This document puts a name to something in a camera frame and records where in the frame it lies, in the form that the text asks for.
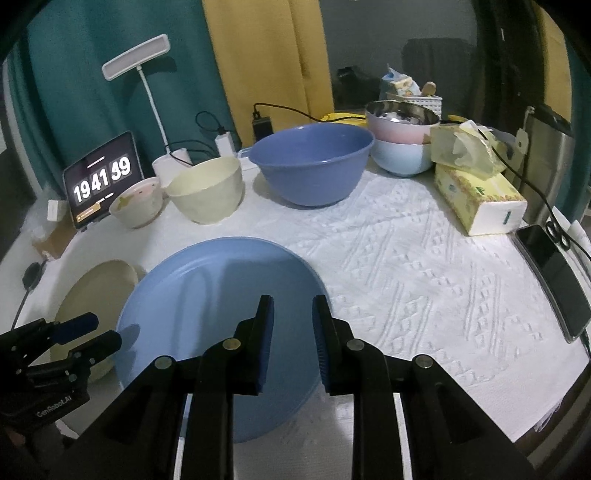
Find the beige round plate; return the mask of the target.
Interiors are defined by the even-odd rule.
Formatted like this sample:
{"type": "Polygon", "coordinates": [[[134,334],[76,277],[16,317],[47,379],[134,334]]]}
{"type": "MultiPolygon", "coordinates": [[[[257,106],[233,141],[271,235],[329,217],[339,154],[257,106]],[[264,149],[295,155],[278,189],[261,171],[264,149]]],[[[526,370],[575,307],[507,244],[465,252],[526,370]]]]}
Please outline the beige round plate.
{"type": "Polygon", "coordinates": [[[62,360],[70,349],[108,330],[114,330],[120,313],[139,280],[137,270],[122,260],[101,263],[85,273],[65,296],[55,319],[64,322],[91,312],[98,318],[98,327],[66,345],[54,345],[50,348],[50,359],[62,360]]]}

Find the blue plate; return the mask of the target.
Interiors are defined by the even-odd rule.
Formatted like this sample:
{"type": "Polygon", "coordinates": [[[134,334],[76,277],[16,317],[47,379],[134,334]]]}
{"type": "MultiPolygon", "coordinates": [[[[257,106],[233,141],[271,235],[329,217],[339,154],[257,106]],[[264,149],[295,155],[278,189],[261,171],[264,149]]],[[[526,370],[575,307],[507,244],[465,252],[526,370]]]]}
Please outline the blue plate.
{"type": "Polygon", "coordinates": [[[123,345],[115,355],[127,387],[156,357],[204,354],[256,314],[259,298],[274,300],[266,384],[257,397],[235,397],[233,439],[266,435],[307,402],[320,382],[312,300],[327,290],[292,251],[263,239],[226,237],[168,257],[134,288],[119,316],[123,345]]]}

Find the pink strawberry bowl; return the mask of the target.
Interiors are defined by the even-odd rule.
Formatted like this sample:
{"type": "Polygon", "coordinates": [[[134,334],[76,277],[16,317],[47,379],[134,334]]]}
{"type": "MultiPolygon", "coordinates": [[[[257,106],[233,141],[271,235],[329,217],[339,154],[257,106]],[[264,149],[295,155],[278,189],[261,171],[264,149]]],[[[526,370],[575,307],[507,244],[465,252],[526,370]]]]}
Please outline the pink strawberry bowl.
{"type": "Polygon", "coordinates": [[[122,192],[110,205],[109,214],[129,229],[141,228],[153,221],[163,206],[157,177],[143,179],[122,192]]]}

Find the cream bowl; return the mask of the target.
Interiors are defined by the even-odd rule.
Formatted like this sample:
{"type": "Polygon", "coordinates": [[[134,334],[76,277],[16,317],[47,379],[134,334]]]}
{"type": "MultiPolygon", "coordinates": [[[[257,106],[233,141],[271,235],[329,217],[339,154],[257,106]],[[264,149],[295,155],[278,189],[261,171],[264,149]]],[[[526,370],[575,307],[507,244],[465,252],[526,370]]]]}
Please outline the cream bowl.
{"type": "Polygon", "coordinates": [[[214,224],[230,216],[245,193],[242,165],[235,157],[218,157],[179,173],[165,188],[175,207],[190,221],[214,224]]]}

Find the large blue bowl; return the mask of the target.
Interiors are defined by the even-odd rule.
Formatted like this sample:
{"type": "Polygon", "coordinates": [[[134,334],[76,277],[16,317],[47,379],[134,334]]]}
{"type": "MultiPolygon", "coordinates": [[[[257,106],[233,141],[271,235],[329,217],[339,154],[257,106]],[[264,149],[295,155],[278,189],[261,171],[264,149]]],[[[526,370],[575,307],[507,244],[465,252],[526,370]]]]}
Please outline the large blue bowl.
{"type": "Polygon", "coordinates": [[[301,207],[324,207],[351,194],[365,171],[374,134],[342,123],[311,124],[274,133],[250,148],[270,190],[301,207]]]}

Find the black round puck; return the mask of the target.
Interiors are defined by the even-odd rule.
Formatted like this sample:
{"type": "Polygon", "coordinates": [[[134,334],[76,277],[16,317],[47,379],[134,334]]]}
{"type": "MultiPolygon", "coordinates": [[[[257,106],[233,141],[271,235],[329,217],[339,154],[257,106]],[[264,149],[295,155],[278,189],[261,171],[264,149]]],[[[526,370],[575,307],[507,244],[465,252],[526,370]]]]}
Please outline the black round puck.
{"type": "Polygon", "coordinates": [[[25,270],[22,283],[27,292],[32,291],[39,283],[43,272],[43,265],[39,262],[31,263],[25,270]]]}

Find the small white box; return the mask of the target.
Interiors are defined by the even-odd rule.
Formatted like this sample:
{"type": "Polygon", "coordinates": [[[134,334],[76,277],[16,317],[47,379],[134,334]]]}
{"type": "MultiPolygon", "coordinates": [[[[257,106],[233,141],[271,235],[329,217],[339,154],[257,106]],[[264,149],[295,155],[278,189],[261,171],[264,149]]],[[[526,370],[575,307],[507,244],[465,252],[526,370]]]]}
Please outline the small white box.
{"type": "Polygon", "coordinates": [[[68,213],[68,202],[64,200],[50,199],[47,201],[47,220],[49,222],[60,222],[68,213]]]}

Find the tablet showing clock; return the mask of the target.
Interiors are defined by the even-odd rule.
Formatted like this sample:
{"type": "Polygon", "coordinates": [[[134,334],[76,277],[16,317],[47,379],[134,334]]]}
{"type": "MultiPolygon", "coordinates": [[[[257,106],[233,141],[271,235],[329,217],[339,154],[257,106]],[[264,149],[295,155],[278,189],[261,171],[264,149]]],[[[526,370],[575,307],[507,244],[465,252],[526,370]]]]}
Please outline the tablet showing clock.
{"type": "Polygon", "coordinates": [[[107,216],[115,199],[143,178],[130,131],[68,166],[62,179],[74,227],[82,230],[107,216]]]}

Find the black smartphone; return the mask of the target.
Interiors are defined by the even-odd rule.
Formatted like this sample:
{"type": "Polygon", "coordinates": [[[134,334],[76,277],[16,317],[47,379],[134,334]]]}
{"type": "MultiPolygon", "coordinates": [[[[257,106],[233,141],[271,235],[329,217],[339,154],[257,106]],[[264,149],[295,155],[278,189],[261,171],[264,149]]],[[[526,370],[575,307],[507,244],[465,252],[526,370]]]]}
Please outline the black smartphone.
{"type": "Polygon", "coordinates": [[[520,228],[513,238],[542,285],[566,341],[573,343],[590,322],[590,303],[564,250],[539,225],[520,228]]]}

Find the white power strip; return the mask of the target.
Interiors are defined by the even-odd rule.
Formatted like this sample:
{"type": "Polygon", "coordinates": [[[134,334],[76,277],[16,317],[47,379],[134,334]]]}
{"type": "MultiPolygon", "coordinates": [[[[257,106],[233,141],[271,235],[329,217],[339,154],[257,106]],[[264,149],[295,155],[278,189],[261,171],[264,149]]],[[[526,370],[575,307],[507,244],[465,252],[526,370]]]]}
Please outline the white power strip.
{"type": "Polygon", "coordinates": [[[256,164],[252,163],[249,159],[250,148],[242,148],[238,151],[238,160],[240,165],[242,165],[242,170],[250,170],[256,168],[256,164]]]}

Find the black charger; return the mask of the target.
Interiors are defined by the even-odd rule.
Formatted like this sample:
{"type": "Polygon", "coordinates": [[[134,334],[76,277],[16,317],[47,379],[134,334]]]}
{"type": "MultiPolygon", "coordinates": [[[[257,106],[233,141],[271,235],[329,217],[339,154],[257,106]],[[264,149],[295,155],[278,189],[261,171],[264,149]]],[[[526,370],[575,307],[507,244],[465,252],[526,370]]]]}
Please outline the black charger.
{"type": "Polygon", "coordinates": [[[254,141],[259,142],[267,136],[273,135],[273,123],[270,117],[260,117],[252,119],[252,131],[254,141]]]}

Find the yellow tissue box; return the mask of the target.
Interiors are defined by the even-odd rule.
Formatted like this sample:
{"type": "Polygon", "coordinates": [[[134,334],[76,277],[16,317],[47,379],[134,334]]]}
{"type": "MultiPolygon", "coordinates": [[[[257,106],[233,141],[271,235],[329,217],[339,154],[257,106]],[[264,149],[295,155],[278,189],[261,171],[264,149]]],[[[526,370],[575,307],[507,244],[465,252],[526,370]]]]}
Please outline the yellow tissue box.
{"type": "Polygon", "coordinates": [[[507,147],[472,120],[431,130],[435,183],[469,236],[509,234],[527,200],[504,176],[507,147]]]}

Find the yellow snack packet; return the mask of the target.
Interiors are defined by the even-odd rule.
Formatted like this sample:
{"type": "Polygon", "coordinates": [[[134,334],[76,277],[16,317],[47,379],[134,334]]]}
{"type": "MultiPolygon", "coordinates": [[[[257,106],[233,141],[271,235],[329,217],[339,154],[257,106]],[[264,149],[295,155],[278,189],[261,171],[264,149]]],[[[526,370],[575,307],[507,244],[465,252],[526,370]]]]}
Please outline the yellow snack packet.
{"type": "Polygon", "coordinates": [[[320,119],[320,122],[348,124],[353,126],[359,126],[362,128],[367,127],[366,116],[364,114],[352,112],[332,112],[322,117],[320,119]]]}

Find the yellow curtain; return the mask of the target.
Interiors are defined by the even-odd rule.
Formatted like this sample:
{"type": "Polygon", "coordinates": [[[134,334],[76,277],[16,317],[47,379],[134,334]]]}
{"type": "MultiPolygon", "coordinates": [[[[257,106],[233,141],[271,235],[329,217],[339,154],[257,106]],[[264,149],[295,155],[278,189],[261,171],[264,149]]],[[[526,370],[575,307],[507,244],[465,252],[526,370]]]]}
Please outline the yellow curtain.
{"type": "Polygon", "coordinates": [[[254,142],[253,105],[273,130],[335,111],[321,5],[304,1],[204,1],[214,56],[235,130],[254,142]]]}

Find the white basket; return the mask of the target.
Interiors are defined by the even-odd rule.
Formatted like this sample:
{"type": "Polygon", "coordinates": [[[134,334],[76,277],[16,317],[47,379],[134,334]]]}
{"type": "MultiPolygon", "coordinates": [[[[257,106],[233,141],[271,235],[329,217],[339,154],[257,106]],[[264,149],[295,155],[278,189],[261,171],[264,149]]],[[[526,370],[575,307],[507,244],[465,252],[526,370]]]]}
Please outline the white basket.
{"type": "Polygon", "coordinates": [[[401,102],[412,103],[433,111],[439,117],[442,117],[443,98],[438,95],[417,96],[417,95],[398,95],[392,92],[386,93],[388,100],[397,100],[401,102]]]}

